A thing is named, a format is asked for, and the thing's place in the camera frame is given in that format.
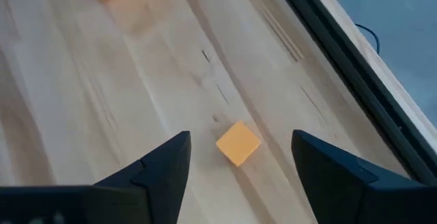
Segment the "wooden edge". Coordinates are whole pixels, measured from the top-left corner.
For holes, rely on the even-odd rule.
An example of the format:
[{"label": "wooden edge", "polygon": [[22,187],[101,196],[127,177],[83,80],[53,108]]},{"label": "wooden edge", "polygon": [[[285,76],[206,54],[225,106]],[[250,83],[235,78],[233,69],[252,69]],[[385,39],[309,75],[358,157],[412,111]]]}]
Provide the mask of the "wooden edge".
[{"label": "wooden edge", "polygon": [[437,184],[437,130],[337,0],[286,0],[413,177]]}]

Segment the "cube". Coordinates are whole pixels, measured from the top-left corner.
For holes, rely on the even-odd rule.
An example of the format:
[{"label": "cube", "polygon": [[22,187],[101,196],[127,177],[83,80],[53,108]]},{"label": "cube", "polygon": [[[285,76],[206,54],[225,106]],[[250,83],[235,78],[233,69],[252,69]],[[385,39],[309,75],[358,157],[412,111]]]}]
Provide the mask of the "cube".
[{"label": "cube", "polygon": [[242,121],[234,124],[218,141],[217,147],[237,167],[261,144],[261,141]]}]

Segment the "wooden ramp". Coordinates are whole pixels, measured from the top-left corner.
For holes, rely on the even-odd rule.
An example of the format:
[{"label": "wooden ramp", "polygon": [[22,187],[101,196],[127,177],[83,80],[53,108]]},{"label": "wooden ramp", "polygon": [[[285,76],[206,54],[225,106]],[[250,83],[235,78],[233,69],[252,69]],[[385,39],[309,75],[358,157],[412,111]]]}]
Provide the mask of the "wooden ramp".
[{"label": "wooden ramp", "polygon": [[180,223],[315,223],[293,129],[406,174],[283,0],[0,0],[0,50],[1,185],[92,184],[182,130]]}]

